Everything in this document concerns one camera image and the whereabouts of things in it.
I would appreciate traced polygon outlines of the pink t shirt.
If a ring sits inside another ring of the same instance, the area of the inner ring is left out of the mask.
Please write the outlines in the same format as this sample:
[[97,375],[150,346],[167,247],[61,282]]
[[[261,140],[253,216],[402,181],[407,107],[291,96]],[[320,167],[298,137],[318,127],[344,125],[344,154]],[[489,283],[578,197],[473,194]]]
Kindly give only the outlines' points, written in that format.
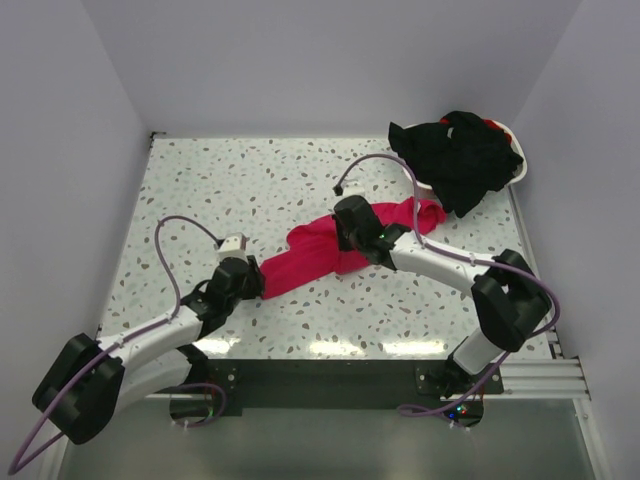
[[[413,227],[414,198],[400,202],[372,205],[381,222]],[[421,199],[418,208],[418,227],[426,235],[446,220],[444,209],[437,203]],[[260,265],[265,277],[263,299],[288,293],[314,280],[335,273],[346,275],[369,266],[368,260],[357,252],[340,252],[334,220],[330,215],[293,228],[286,237],[288,250],[268,258]]]

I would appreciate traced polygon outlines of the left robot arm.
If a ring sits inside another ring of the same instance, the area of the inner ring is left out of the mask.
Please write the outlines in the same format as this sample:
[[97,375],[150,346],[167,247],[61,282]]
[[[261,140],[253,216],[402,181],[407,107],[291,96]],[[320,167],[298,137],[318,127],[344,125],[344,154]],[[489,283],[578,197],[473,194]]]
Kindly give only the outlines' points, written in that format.
[[149,393],[179,386],[200,390],[207,380],[205,356],[194,342],[220,329],[243,300],[265,290],[254,256],[229,257],[211,279],[167,312],[130,332],[102,341],[86,334],[63,347],[32,397],[33,405],[72,443],[93,439],[114,414]]

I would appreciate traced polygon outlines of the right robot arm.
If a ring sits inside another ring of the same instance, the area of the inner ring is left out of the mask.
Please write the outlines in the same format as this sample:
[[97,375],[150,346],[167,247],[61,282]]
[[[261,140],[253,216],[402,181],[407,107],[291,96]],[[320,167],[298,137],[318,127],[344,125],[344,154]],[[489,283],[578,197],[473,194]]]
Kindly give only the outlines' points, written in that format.
[[430,242],[400,223],[383,223],[360,195],[341,199],[333,219],[340,249],[436,280],[473,300],[479,327],[425,374],[444,397],[469,392],[496,358],[519,351],[552,309],[550,294],[513,250],[491,256]]

